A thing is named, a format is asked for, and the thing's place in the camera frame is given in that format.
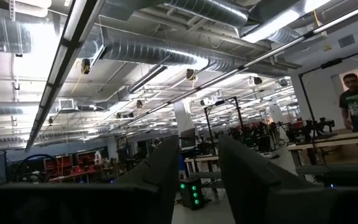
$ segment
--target floor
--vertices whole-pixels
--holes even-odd
[[[280,157],[272,160],[272,162],[292,173],[295,173],[295,166],[293,164],[291,154],[285,150],[284,147],[276,150],[276,152]],[[212,196],[212,192],[206,192],[206,197],[214,198]],[[173,209],[172,224],[184,223],[235,224],[225,192],[219,192],[218,202],[210,202],[204,208],[197,211],[191,211],[180,204],[176,205]]]

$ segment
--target computer tower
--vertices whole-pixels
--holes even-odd
[[[201,187],[201,179],[186,178],[179,181],[180,196],[184,207],[197,210],[204,206]]]

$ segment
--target metal stand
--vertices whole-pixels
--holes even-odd
[[[209,113],[211,112],[212,108],[220,106],[220,105],[223,105],[223,104],[225,104],[227,102],[232,103],[232,101],[234,101],[234,104],[236,106],[236,110],[237,110],[237,113],[238,113],[239,119],[240,119],[241,130],[243,131],[244,125],[243,125],[243,122],[242,122],[240,107],[239,107],[239,103],[237,101],[236,96],[230,97],[230,98],[225,99],[225,100],[217,101],[214,105],[210,105],[210,106],[207,106],[207,107],[204,108],[204,113],[205,113],[205,116],[206,116],[206,122],[208,124],[209,135],[211,136],[211,144],[212,144],[213,148],[215,147],[215,143],[214,143],[214,137],[212,135],[211,124],[209,122]]]

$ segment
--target workbench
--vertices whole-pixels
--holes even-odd
[[[314,149],[322,149],[324,147],[335,147],[335,146],[344,146],[350,144],[358,144],[358,133],[349,133],[349,134],[338,134],[331,138],[327,139],[318,139],[311,143],[303,143],[303,144],[292,144],[287,146],[287,149],[291,152],[291,156],[293,162],[295,164],[295,168],[301,167],[302,160],[300,153],[303,151],[307,151],[308,156],[310,158],[311,165],[316,165],[316,159],[314,156]]]

